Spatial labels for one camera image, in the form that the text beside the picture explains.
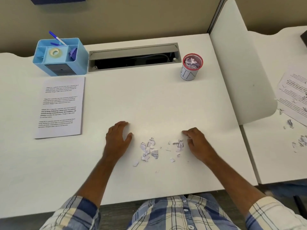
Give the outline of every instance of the person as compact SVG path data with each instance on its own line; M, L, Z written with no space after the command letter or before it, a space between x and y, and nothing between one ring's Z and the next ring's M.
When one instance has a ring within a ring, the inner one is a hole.
M96 230L99 206L112 170L125 153L132 133L123 140L127 122L109 128L102 158L83 185L41 227L44 230ZM307 220L272 197L267 197L218 156L196 127L182 133L188 136L190 151L208 166L228 192L251 230L307 229ZM238 229L208 193L156 198L146 201L133 215L127 227L141 229Z

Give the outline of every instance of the person's left hand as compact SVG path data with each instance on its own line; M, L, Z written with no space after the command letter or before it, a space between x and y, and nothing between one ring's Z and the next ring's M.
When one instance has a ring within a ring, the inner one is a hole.
M109 128L106 134L106 146L104 147L102 160L116 163L126 152L133 135L130 132L125 141L122 138L122 132L128 124L128 122L120 121Z

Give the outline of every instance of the blue desk organizer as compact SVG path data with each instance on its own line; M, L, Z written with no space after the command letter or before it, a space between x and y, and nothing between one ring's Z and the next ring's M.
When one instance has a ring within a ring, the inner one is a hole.
M37 43L33 63L50 76L86 74L89 55L81 41L78 38L62 38L61 40L67 46L51 45L51 42L61 44L56 39L41 39ZM50 50L54 48L58 48L62 55L57 58L52 57ZM69 54L74 48L78 48L75 60Z

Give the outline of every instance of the desk surface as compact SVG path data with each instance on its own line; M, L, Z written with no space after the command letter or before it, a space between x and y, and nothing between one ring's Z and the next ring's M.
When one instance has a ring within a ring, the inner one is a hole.
M73 195L102 155L105 134L120 120L134 137L110 177L102 204L223 189L189 151L165 150L182 130L197 126L216 151L251 184L257 181L208 34L88 45L103 50L177 42L181 57L197 53L204 65L193 81L181 63L91 72L86 75L82 135L33 139L38 95L47 74L32 57L0 54L0 217L54 211ZM154 137L158 160L141 158Z
M300 38L306 30L307 26L302 26L285 28L274 35L250 32L274 90L288 66L307 61L307 48ZM277 110L270 117L244 125L258 182L262 184L307 178L307 148L303 149L305 152L294 153L292 147L293 141L307 135L307 128L292 120L291 129L286 125L288 119L291 118Z

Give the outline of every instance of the hand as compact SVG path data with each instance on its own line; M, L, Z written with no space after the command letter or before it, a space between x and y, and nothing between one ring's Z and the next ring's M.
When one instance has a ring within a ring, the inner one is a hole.
M204 134L196 127L187 131L182 131L182 133L189 137L188 145L191 152L203 163L207 164L215 156L218 156L212 146L206 140Z
M128 122L120 121L109 128L109 131L106 134L106 146L104 147L102 160L114 163L115 165L126 152L133 135L130 132L125 141L122 138L122 132L128 124Z

